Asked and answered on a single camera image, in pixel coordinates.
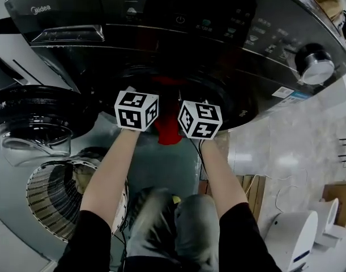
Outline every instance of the red cloth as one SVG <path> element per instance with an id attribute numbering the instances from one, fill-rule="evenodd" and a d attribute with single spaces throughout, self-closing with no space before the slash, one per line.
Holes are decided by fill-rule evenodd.
<path id="1" fill-rule="evenodd" d="M 160 115 L 155 120 L 154 124 L 159 132 L 159 143 L 162 145 L 173 145 L 180 142 L 182 136 L 178 134 L 178 115 L 179 104 L 165 106 L 160 109 Z"/>
<path id="2" fill-rule="evenodd" d="M 166 76 L 156 76 L 153 80 L 166 86 L 174 86 L 184 83 L 183 80 L 171 79 Z M 173 145 L 180 142 L 182 136 L 178 134 L 179 103 L 177 96 L 173 95 L 171 87 L 160 95 L 160 115 L 154 124 L 159 132 L 159 143 Z"/>

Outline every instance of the power button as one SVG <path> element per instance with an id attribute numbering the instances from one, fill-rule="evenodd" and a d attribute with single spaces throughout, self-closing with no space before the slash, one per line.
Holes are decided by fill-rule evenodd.
<path id="1" fill-rule="evenodd" d="M 174 14 L 172 20 L 173 24 L 175 24 L 176 26 L 185 26 L 187 17 L 184 14 Z"/>
<path id="2" fill-rule="evenodd" d="M 176 22 L 178 24 L 183 24 L 185 22 L 185 18 L 183 16 L 178 16 Z"/>

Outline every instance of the sticker label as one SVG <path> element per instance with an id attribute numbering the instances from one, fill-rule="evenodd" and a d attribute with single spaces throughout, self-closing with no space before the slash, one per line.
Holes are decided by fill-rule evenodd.
<path id="1" fill-rule="evenodd" d="M 289 95 L 291 95 L 294 92 L 294 90 L 285 88 L 285 87 L 280 87 L 276 92 L 274 92 L 272 95 L 275 97 L 281 97 L 282 99 L 285 99 Z"/>
<path id="2" fill-rule="evenodd" d="M 306 94 L 300 93 L 300 92 L 294 92 L 289 97 L 282 100 L 278 104 L 274 105 L 272 108 L 270 108 L 267 111 L 268 112 L 276 112 L 276 111 L 282 110 L 285 107 L 288 107 L 291 105 L 296 105 L 302 101 L 305 101 L 309 97 L 310 97 L 310 95 L 306 95 Z"/>

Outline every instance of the gray pants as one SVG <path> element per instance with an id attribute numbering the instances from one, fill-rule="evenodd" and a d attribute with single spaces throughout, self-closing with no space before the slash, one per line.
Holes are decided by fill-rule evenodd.
<path id="1" fill-rule="evenodd" d="M 192 195 L 176 209 L 166 189 L 150 189 L 143 198 L 128 257 L 162 257 L 190 271 L 218 271 L 219 220 L 210 196 Z"/>

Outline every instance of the midea logo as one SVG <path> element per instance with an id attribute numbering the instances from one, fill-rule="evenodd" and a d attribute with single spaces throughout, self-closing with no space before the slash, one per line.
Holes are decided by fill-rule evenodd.
<path id="1" fill-rule="evenodd" d="M 32 7 L 31 8 L 31 13 L 33 13 L 34 15 L 37 15 L 38 13 L 40 12 L 44 12 L 44 11 L 48 11 L 50 10 L 50 6 L 47 5 L 47 6 L 41 6 L 41 7 Z"/>

